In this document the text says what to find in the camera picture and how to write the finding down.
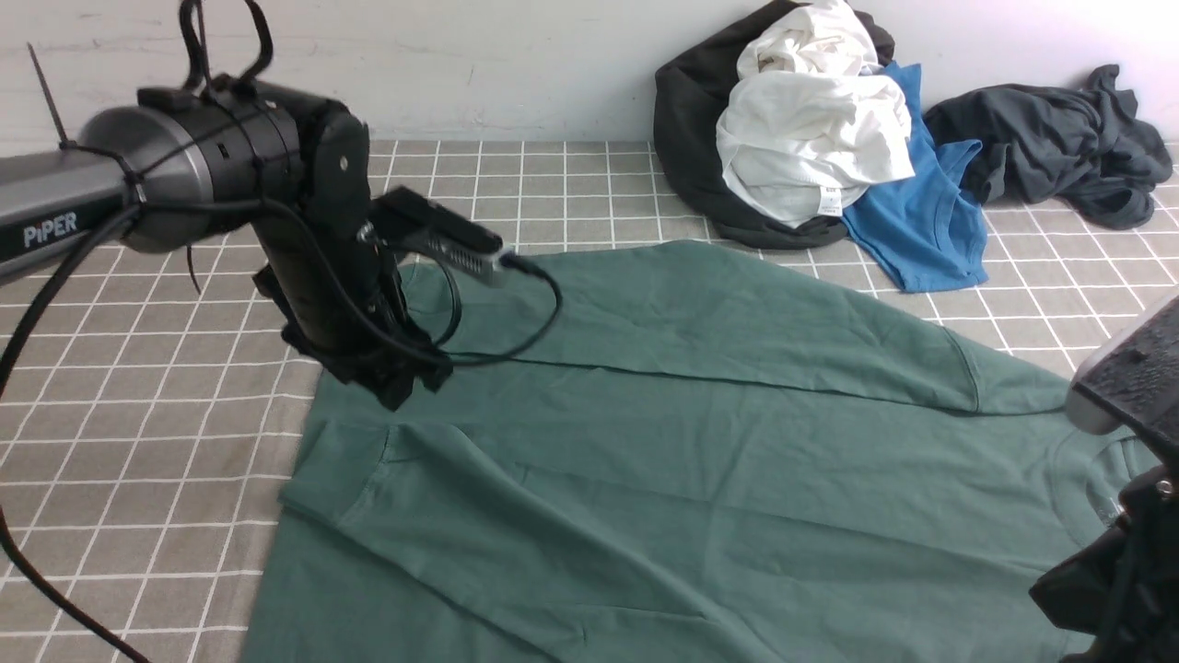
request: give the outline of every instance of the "wire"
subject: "wire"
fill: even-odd
[[[53,297],[61,290],[65,285],[66,280],[70,277],[78,265],[94,250],[95,247],[103,244],[107,239],[116,237],[120,231],[125,230],[127,224],[140,212],[139,206],[126,208],[123,211],[116,212],[113,216],[104,221],[98,228],[92,232],[86,235],[81,243],[79,243],[66,258],[58,265],[58,269],[53,273],[53,276],[41,287],[41,290],[33,297],[33,302],[28,304],[25,309],[25,315],[20,317],[20,322],[17,323],[17,329],[12,333],[12,339],[8,341],[8,346],[5,347],[4,354],[0,355],[0,394],[4,394],[5,388],[8,386],[8,379],[12,378],[12,372],[17,367],[17,360],[20,359],[20,353],[25,349],[25,344],[28,342],[29,336],[33,334],[33,328],[37,327],[38,321],[45,314],[45,310],[50,307],[50,302]],[[130,644],[119,638],[119,636],[112,634],[106,629],[106,626],[98,623],[97,619],[87,615],[80,608],[74,605],[68,598],[66,598],[61,592],[57,590],[48,580],[41,576],[32,563],[20,552],[17,546],[17,541],[12,537],[12,531],[8,529],[8,523],[4,517],[4,508],[0,507],[0,547],[4,549],[12,563],[20,570],[21,573],[28,578],[28,582],[33,584],[42,595],[50,600],[57,604],[66,615],[73,617],[83,626],[86,626],[94,632],[98,637],[106,641],[107,644],[119,650],[124,656],[133,661],[134,663],[150,663],[147,657],[143,654],[136,651]]]
[[[344,304],[344,309],[348,314],[368,332],[374,339],[381,343],[393,348],[394,350],[422,363],[429,366],[440,366],[446,368],[461,368],[461,367],[473,367],[473,366],[490,366],[493,363],[501,363],[514,359],[522,353],[527,352],[529,348],[535,346],[553,327],[556,319],[560,316],[561,308],[565,303],[565,298],[561,295],[561,288],[556,284],[556,281],[544,269],[541,269],[535,263],[527,261],[515,254],[507,254],[500,260],[505,267],[515,269],[528,274],[529,276],[535,276],[545,281],[549,289],[553,291],[553,311],[549,314],[548,320],[545,321],[540,328],[533,333],[531,336],[525,339],[520,344],[514,348],[499,353],[499,354],[482,354],[482,353],[462,353],[463,356],[475,356],[479,359],[473,360],[454,360],[452,355],[437,356],[430,354],[421,348],[413,344],[406,343],[399,339],[390,336],[384,329],[377,327],[364,313],[361,307],[353,300],[351,295],[341,283],[336,270],[331,267],[331,261],[328,256],[323,255],[323,249],[320,247],[320,242],[315,236],[315,232],[308,227],[307,221],[298,215],[295,210],[289,206],[278,203],[277,201],[271,201],[269,198],[259,198],[257,201],[243,201],[236,203],[192,203],[192,204],[170,204],[170,203],[153,203],[147,205],[149,209],[156,209],[159,211],[177,212],[177,214],[233,214],[233,212],[248,212],[248,211],[270,211],[283,218],[292,221],[295,225],[307,236],[308,243],[311,245],[311,254],[316,262],[320,263],[320,268],[323,269],[324,275],[328,280],[328,285],[332,289],[336,298]]]
[[[435,346],[443,346],[447,341],[454,337],[454,333],[459,330],[459,324],[462,322],[462,296],[459,294],[459,282],[454,278],[454,273],[450,268],[437,263],[439,268],[442,269],[442,276],[446,276],[447,288],[450,289],[450,322],[446,326],[446,330],[442,335],[434,341]],[[407,307],[406,314],[409,315],[409,309]]]

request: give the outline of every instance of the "robotic arm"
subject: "robotic arm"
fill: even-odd
[[[245,2],[261,52],[244,73],[210,74],[200,0],[183,0],[184,84],[139,90],[136,106],[100,112],[75,140],[65,136],[29,47],[61,144],[0,159],[0,283],[60,265],[0,356],[0,393],[53,296],[108,239],[159,254],[250,224],[269,262],[255,284],[285,315],[283,340],[391,409],[416,381],[436,390],[456,367],[511,359],[556,320],[555,281],[505,250],[499,236],[408,189],[370,201],[368,127],[340,101],[257,80],[274,46],[262,8]],[[437,262],[450,284],[450,324],[437,339],[414,323],[401,290],[397,263],[410,251]],[[488,285],[507,269],[544,280],[553,290],[553,311],[506,353],[448,354],[441,346],[461,319],[452,269]],[[130,659],[147,661],[37,572],[2,511],[0,545],[67,615]]]

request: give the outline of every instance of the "black cloth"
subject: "black cloth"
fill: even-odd
[[[838,218],[818,217],[797,229],[770,218],[733,193],[722,177],[717,120],[737,85],[737,57],[775,21],[798,8],[775,0],[685,51],[656,73],[654,146],[671,188],[717,232],[756,249],[808,249],[848,236]],[[881,64],[896,42],[871,15],[856,12],[876,45]]]
[[[962,182],[980,203],[1059,196],[1093,223],[1134,228],[1151,219],[1151,191],[1172,160],[1158,130],[1135,119],[1134,93],[1114,87],[1118,73],[1098,67],[1082,90],[975,90],[930,109],[926,125],[938,145],[982,142]]]

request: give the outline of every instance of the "gray checkered mat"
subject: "gray checkered mat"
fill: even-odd
[[[374,192],[402,184],[487,224],[521,252],[717,242],[667,188],[646,143],[373,146]],[[1062,375],[1179,276],[1179,178],[1138,231],[1048,203],[987,210],[990,281],[896,291],[850,242],[759,258],[868,293]],[[736,244],[726,245],[749,251]],[[41,571],[157,663],[233,661],[318,367],[278,339],[253,291],[246,229],[183,254],[100,248],[42,321],[0,402],[0,504]],[[9,332],[44,283],[0,289]],[[110,662],[6,565],[0,661]]]

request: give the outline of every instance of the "fabric seam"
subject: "fabric seam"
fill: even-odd
[[[376,491],[376,486],[380,479],[383,479],[388,474],[389,467],[389,455],[393,449],[393,431],[390,427],[384,428],[384,445],[381,447],[381,455],[377,458],[376,464],[373,466],[373,471],[369,472],[368,477],[364,479],[364,485],[361,486],[360,492],[356,494],[356,499],[353,500],[348,508],[337,518],[337,525],[343,527],[356,519],[356,514],[360,511],[361,504],[365,498]]]
[[[962,361],[962,367],[966,368],[967,376],[970,378],[970,387],[974,396],[974,408],[970,412],[971,414],[979,414],[982,409],[982,394],[979,393],[979,378],[975,375],[974,366],[966,356],[966,350],[962,348],[962,344],[957,342],[957,339],[954,337],[954,334],[944,327],[942,327],[941,330],[946,334],[946,337],[949,339],[950,344],[954,346],[954,352],[957,353],[959,359]]]

